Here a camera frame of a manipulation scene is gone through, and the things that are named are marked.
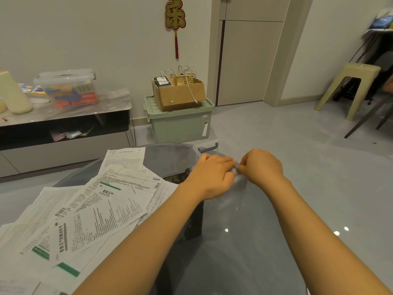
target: right hand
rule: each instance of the right hand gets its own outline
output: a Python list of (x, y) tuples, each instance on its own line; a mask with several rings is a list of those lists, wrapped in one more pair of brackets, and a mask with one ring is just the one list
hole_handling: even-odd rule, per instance
[(243, 156), (238, 170), (265, 192), (270, 184), (285, 179), (281, 162), (269, 151), (257, 148)]

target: white wall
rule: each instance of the white wall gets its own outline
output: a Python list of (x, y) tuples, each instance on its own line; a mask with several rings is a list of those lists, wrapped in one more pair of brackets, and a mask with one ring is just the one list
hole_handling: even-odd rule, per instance
[(281, 99), (325, 93), (392, 0), (313, 0)]
[(179, 64), (197, 67), (207, 86), (212, 0), (184, 0), (187, 26), (165, 28), (168, 0), (2, 0), (0, 69), (32, 83), (43, 71), (91, 68), (98, 89), (128, 87), (132, 116), (144, 116), (151, 78)]

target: marble top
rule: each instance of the marble top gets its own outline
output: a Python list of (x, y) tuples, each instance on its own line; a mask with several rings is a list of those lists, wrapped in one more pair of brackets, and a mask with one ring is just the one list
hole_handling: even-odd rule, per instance
[(99, 103), (82, 105), (65, 109), (57, 109), (51, 103), (33, 104), (33, 110), (28, 113), (16, 114), (9, 110), (0, 113), (0, 127), (31, 122), (63, 119), (130, 110), (131, 96), (128, 89), (98, 94)]

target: beige stool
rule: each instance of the beige stool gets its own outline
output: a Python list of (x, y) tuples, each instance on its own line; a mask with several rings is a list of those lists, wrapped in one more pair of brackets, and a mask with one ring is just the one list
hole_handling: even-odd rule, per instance
[(326, 93), (319, 101), (318, 105), (315, 107), (315, 110), (321, 110), (322, 106), (327, 101), (333, 98), (333, 96), (336, 94), (338, 89), (341, 88), (341, 85), (344, 83), (347, 77), (356, 77), (358, 79), (361, 79), (361, 82), (347, 115), (347, 120), (353, 120), (356, 113), (360, 109), (361, 103), (366, 98), (367, 92), (370, 89), (371, 84), (373, 83), (376, 76), (379, 74), (380, 70), (381, 68), (375, 65), (361, 63), (345, 64), (339, 75), (337, 75), (333, 83), (330, 85), (329, 89), (327, 89)]

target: tile floor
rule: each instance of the tile floor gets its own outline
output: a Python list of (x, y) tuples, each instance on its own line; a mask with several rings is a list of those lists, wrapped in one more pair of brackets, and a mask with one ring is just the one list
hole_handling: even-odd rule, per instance
[[(371, 108), (365, 103), (357, 119), (347, 121), (350, 104), (345, 100), (331, 102), (320, 112), (313, 110), (315, 102), (276, 108), (264, 102), (218, 107), (211, 119), (209, 140), (218, 138), (220, 152), (236, 160), (251, 148), (268, 149), (276, 155), (285, 175), (305, 200), (393, 289), (393, 274), (389, 271), (393, 268), (393, 259), (389, 258), (393, 251), (393, 120), (375, 130), (390, 105), (344, 139)], [(136, 128), (136, 141), (137, 145), (154, 143), (150, 125)], [(53, 186), (71, 172), (1, 183), (0, 223), (18, 217), (2, 208), (7, 206), (2, 198), (20, 203), (21, 213), (42, 187)]]

